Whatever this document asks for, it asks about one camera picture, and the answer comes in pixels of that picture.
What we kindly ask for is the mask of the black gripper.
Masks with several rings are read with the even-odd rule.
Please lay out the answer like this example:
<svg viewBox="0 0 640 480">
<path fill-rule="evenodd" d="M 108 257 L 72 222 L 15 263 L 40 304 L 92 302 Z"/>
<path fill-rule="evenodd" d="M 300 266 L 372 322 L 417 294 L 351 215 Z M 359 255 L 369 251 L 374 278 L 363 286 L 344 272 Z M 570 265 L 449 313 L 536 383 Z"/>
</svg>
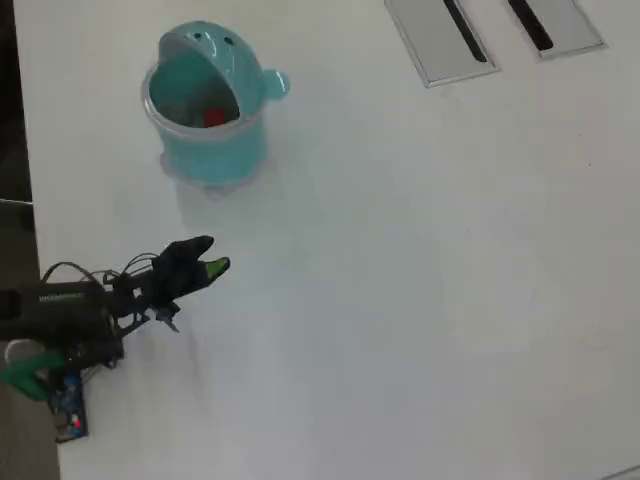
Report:
<svg viewBox="0 0 640 480">
<path fill-rule="evenodd" d="M 176 241 L 152 262 L 150 297 L 153 306 L 170 302 L 208 288 L 223 276 L 231 266 L 229 257 L 200 261 L 200 257 L 214 244 L 208 235 Z"/>
</svg>

